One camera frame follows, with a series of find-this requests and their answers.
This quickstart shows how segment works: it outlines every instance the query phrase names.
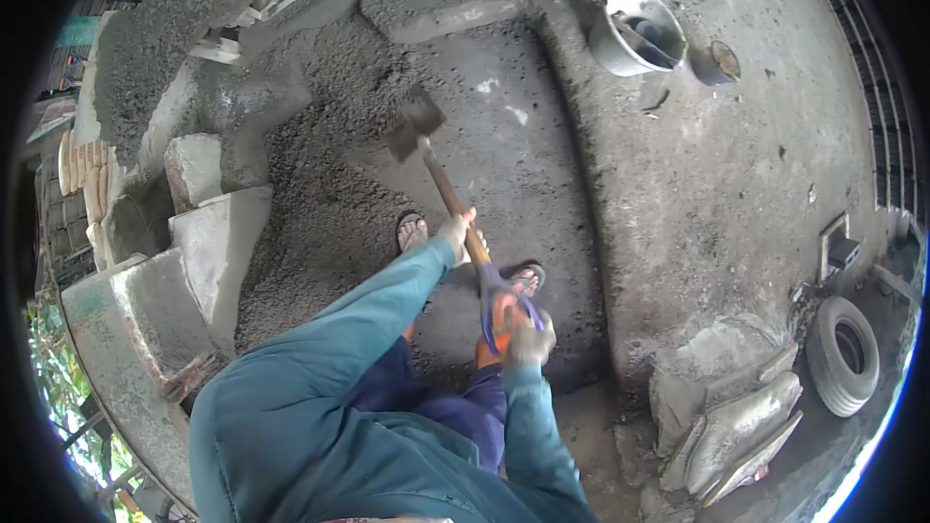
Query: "black rubber tire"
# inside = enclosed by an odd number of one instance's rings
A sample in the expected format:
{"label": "black rubber tire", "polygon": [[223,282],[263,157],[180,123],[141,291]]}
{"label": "black rubber tire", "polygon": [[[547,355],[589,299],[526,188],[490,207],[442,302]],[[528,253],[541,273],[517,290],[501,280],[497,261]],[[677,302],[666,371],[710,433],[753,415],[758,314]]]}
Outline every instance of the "black rubber tire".
{"label": "black rubber tire", "polygon": [[[861,346],[864,359],[861,373],[855,373],[840,353],[836,342],[839,323],[853,330]],[[806,347],[807,365],[820,399],[837,416],[852,416],[871,398],[878,383],[878,344],[866,317],[843,297],[831,297],[820,305]]]}

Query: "work glove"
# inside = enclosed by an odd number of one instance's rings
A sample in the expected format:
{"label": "work glove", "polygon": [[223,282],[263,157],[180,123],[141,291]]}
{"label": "work glove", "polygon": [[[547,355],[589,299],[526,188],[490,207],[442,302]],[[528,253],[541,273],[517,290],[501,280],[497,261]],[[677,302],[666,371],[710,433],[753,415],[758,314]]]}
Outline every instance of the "work glove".
{"label": "work glove", "polygon": [[[471,262],[471,256],[468,250],[465,250],[465,231],[468,227],[471,227],[475,215],[476,212],[472,206],[464,215],[455,215],[445,221],[443,225],[439,227],[439,230],[436,231],[436,237],[444,238],[446,242],[449,243],[449,246],[452,247],[452,268]],[[478,237],[481,238],[481,242],[486,250],[487,241],[484,240],[483,233],[481,230],[476,232],[478,233]]]}
{"label": "work glove", "polygon": [[542,331],[536,329],[533,320],[519,306],[504,310],[504,325],[511,335],[504,366],[544,366],[549,361],[549,353],[555,347],[555,330],[552,317],[545,309],[540,309],[540,317]]}

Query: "dark blue pants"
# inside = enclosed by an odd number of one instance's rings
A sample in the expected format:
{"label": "dark blue pants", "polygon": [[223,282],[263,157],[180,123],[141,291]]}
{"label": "dark blue pants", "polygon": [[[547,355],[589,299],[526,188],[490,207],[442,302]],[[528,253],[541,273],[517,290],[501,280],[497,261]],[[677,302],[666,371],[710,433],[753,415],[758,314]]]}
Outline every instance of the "dark blue pants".
{"label": "dark blue pants", "polygon": [[507,416],[500,364],[475,372],[461,395],[437,390],[417,379],[410,345],[399,337],[343,402],[366,413],[415,413],[443,424],[474,442],[483,470],[500,473]]}

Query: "metal bucket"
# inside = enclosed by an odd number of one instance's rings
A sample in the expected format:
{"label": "metal bucket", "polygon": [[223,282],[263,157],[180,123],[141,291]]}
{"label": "metal bucket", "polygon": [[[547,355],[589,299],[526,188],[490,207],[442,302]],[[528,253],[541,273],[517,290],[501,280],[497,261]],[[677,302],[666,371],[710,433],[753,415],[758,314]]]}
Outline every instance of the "metal bucket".
{"label": "metal bucket", "polygon": [[614,75],[629,77],[674,68],[646,61],[627,44],[611,21],[611,15],[619,11],[623,11],[634,29],[640,22],[645,22],[645,26],[655,33],[654,36],[646,35],[646,38],[674,59],[677,62],[675,66],[683,61],[688,43],[675,16],[661,0],[604,0],[604,8],[588,36],[588,46],[594,59],[605,69]]}
{"label": "metal bucket", "polygon": [[714,86],[739,81],[737,54],[724,41],[711,41],[707,52],[691,55],[691,70],[704,85]]}

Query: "teal jacket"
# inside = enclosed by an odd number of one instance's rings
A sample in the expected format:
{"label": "teal jacket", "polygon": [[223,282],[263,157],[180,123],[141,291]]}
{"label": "teal jacket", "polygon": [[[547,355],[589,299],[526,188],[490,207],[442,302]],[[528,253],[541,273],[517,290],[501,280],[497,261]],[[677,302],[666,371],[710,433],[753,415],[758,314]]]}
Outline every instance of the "teal jacket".
{"label": "teal jacket", "polygon": [[191,415],[191,481],[203,523],[597,520],[539,366],[502,375],[509,480],[478,468],[477,447],[442,424],[342,405],[452,262],[445,239],[424,243],[203,388]]}

